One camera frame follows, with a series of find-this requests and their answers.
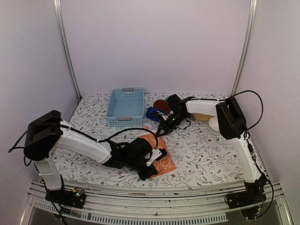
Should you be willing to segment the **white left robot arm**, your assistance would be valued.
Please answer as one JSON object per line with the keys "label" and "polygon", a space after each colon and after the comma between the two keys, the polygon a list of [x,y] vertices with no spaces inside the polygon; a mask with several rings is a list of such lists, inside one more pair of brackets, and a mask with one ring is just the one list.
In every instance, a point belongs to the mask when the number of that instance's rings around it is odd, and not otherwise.
{"label": "white left robot arm", "polygon": [[54,164],[51,151],[66,149],[86,156],[107,167],[135,170],[141,180],[158,173],[154,161],[166,157],[167,151],[152,146],[144,138],[132,142],[113,142],[109,137],[99,140],[71,127],[57,110],[39,117],[28,125],[23,153],[33,161],[51,195],[59,203],[66,203],[70,194],[65,190],[62,177]]}

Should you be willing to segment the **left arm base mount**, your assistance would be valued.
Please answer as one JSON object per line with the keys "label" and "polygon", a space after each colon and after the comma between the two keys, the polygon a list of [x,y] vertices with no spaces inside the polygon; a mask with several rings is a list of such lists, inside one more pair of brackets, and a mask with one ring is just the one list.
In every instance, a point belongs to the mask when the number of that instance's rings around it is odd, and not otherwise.
{"label": "left arm base mount", "polygon": [[72,190],[66,190],[62,187],[60,190],[46,190],[45,199],[57,203],[58,205],[68,206],[77,209],[83,209],[86,194],[83,189],[75,187]]}

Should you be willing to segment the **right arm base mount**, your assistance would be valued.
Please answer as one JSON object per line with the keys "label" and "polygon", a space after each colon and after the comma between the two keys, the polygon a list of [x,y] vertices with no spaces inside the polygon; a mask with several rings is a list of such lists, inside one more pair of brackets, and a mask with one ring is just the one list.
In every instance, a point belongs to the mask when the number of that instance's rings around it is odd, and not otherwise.
{"label": "right arm base mount", "polygon": [[264,185],[258,183],[244,183],[246,190],[240,192],[229,192],[225,195],[224,201],[229,209],[249,206],[262,203],[266,200]]}

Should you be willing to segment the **orange bunny pattern towel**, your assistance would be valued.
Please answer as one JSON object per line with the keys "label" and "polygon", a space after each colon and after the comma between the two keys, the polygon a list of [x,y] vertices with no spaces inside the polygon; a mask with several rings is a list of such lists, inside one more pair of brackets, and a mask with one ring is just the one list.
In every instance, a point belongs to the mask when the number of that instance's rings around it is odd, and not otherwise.
{"label": "orange bunny pattern towel", "polygon": [[[142,133],[142,134],[137,135],[136,137],[144,138],[145,140],[147,140],[152,145],[152,147],[156,146],[156,139],[152,134]],[[167,152],[167,155],[164,158],[162,158],[158,161],[155,160],[153,162],[153,165],[155,166],[155,168],[157,170],[157,174],[151,176],[151,178],[167,174],[167,173],[172,172],[176,169],[176,166],[175,166],[175,164],[174,164],[174,162],[171,158],[171,155],[170,155],[170,153],[169,153],[169,151],[166,147],[166,144],[165,144],[162,137],[158,138],[158,148],[159,149],[165,149],[166,152]]]}

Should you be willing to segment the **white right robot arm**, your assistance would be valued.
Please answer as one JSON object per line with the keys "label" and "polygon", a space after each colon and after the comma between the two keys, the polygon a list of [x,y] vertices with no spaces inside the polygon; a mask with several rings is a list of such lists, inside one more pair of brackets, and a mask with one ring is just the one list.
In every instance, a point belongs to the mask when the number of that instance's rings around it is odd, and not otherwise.
{"label": "white right robot arm", "polygon": [[167,98],[167,106],[153,115],[160,119],[157,135],[167,135],[192,114],[204,114],[217,120],[218,131],[234,147],[244,172],[246,191],[242,200],[253,204],[260,198],[267,182],[258,167],[256,155],[249,141],[246,118],[234,97],[226,99],[203,99],[194,96],[180,99],[176,94]]}

